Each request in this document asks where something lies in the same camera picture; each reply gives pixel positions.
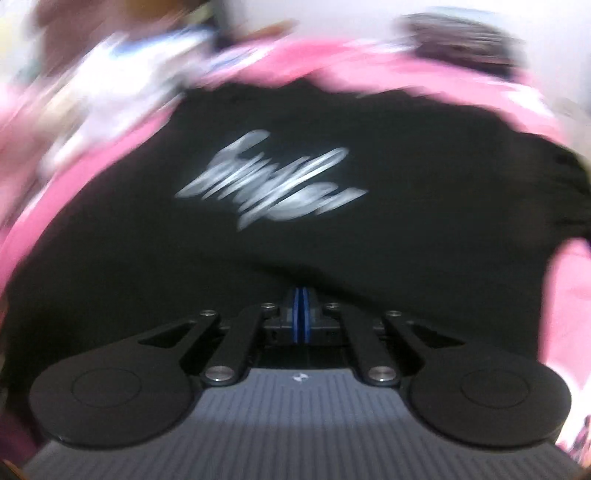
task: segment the metal screw head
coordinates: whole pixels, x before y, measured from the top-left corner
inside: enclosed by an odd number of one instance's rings
[[[391,382],[396,378],[396,372],[391,367],[372,367],[368,377],[376,382]]]
[[[205,370],[205,376],[213,382],[226,382],[234,377],[235,373],[230,367],[217,365]]]

